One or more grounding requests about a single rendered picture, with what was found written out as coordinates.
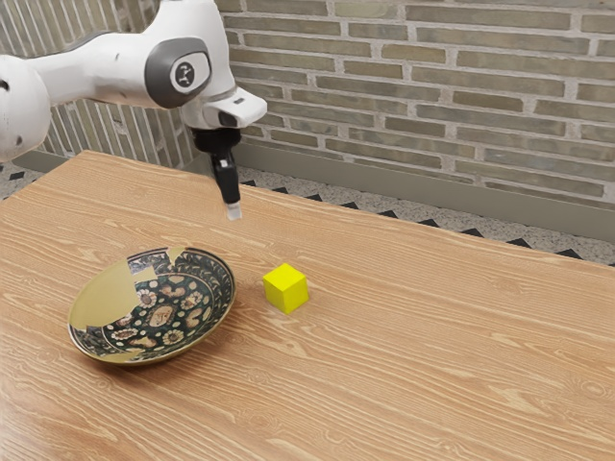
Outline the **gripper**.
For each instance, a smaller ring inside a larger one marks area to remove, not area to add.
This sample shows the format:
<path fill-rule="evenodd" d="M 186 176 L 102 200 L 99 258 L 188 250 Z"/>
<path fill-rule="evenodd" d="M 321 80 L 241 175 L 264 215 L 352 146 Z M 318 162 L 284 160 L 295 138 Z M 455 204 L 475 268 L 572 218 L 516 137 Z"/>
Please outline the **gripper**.
<path fill-rule="evenodd" d="M 232 155 L 232 148 L 241 140 L 241 132 L 233 128 L 216 130 L 193 129 L 194 146 L 211 154 L 212 172 L 230 221 L 241 218 L 239 178 Z"/>

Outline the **yellow cube block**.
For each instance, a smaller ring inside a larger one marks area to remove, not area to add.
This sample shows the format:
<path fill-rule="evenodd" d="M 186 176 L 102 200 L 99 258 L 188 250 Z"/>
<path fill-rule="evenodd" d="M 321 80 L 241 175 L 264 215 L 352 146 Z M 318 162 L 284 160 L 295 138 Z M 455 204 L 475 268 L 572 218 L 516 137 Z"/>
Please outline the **yellow cube block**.
<path fill-rule="evenodd" d="M 284 314 L 289 314 L 309 300 L 306 276 L 287 263 L 263 276 L 265 298 Z"/>

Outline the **patterned gold-rimmed bowl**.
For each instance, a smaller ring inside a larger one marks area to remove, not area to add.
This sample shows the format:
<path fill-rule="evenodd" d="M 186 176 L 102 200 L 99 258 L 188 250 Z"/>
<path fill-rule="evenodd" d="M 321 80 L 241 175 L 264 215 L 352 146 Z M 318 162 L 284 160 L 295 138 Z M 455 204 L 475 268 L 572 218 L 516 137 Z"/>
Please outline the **patterned gold-rimmed bowl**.
<path fill-rule="evenodd" d="M 69 310 L 68 334 L 97 361 L 156 363 L 213 333 L 235 293 L 234 273 L 218 255 L 190 247 L 148 250 L 86 283 Z"/>

